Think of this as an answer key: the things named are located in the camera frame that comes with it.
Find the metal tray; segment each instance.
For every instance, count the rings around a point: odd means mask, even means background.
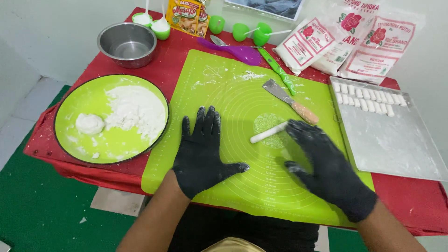
[[[400,94],[408,103],[392,105],[395,116],[389,117],[338,104],[330,88],[352,165],[361,171],[448,181],[448,169],[408,93],[335,77],[330,81]]]

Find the tapioca flour bag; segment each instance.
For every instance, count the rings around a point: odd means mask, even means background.
[[[425,25],[425,16],[382,6],[369,32],[339,68],[338,76],[381,84]]]
[[[379,0],[337,0],[329,16],[349,32],[349,35],[337,41],[338,43],[333,49],[311,66],[326,74],[336,76],[339,67],[369,32],[365,25],[378,12],[379,4]]]
[[[329,18],[335,3],[323,6],[316,17],[306,18],[273,49],[295,74],[325,55],[348,34],[338,20]]]

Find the rose logo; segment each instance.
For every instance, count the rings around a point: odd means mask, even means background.
[[[306,39],[308,39],[313,34],[313,32],[314,30],[311,26],[304,26],[300,31],[300,33],[302,33]]]
[[[342,13],[339,18],[340,26],[349,31],[351,34],[355,34],[355,28],[359,25],[359,21],[362,19],[361,15],[355,15],[355,13],[349,13],[346,15]]]
[[[368,40],[366,44],[375,43],[380,46],[383,45],[383,39],[386,37],[386,29],[378,27],[375,31],[371,30],[367,35]]]

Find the person's left hand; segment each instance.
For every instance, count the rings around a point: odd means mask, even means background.
[[[182,192],[190,199],[225,179],[249,169],[246,163],[224,164],[220,159],[221,117],[210,106],[200,107],[190,134],[190,121],[184,116],[182,138],[172,170]]]

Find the gloved hand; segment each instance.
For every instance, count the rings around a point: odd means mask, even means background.
[[[342,209],[351,222],[364,220],[373,210],[377,195],[355,174],[342,152],[318,126],[289,120],[286,132],[298,143],[313,165],[313,174],[286,161],[288,170],[319,198]]]
[[[221,117],[210,106],[200,107],[193,133],[190,121],[184,116],[179,151],[174,159],[173,171],[182,192],[190,199],[225,179],[245,172],[245,163],[223,164],[220,159]]]

